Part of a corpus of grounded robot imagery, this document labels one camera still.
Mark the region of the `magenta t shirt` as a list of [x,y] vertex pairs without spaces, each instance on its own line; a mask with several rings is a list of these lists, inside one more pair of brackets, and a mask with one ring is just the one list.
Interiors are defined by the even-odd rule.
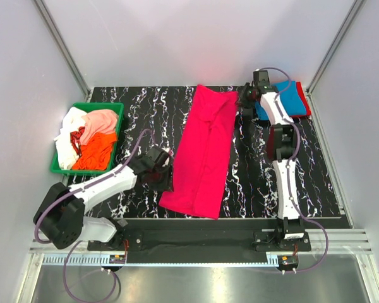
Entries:
[[215,92],[197,86],[174,160],[173,190],[162,194],[161,207],[185,215],[218,219],[229,168],[237,99],[237,92]]

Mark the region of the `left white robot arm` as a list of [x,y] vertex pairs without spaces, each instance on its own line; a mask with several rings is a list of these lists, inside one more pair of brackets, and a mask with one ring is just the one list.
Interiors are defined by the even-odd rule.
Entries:
[[94,218],[87,212],[111,196],[146,184],[157,192],[172,191],[173,156],[170,148],[153,146],[87,182],[70,187],[52,185],[33,217],[34,236],[41,244],[66,249],[87,241],[88,249],[120,250],[128,245],[126,224],[113,218]]

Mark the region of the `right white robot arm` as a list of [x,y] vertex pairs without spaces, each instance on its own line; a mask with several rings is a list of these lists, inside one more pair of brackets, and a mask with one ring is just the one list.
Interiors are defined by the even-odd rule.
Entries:
[[277,226],[273,242],[279,249],[288,250],[304,237],[304,224],[296,186],[296,158],[299,153],[301,136],[293,119],[282,104],[280,95],[291,86],[278,89],[270,82],[269,71],[279,68],[258,68],[253,72],[253,81],[246,83],[241,91],[238,105],[250,108],[260,105],[270,123],[267,141],[267,156],[274,167],[277,192]]

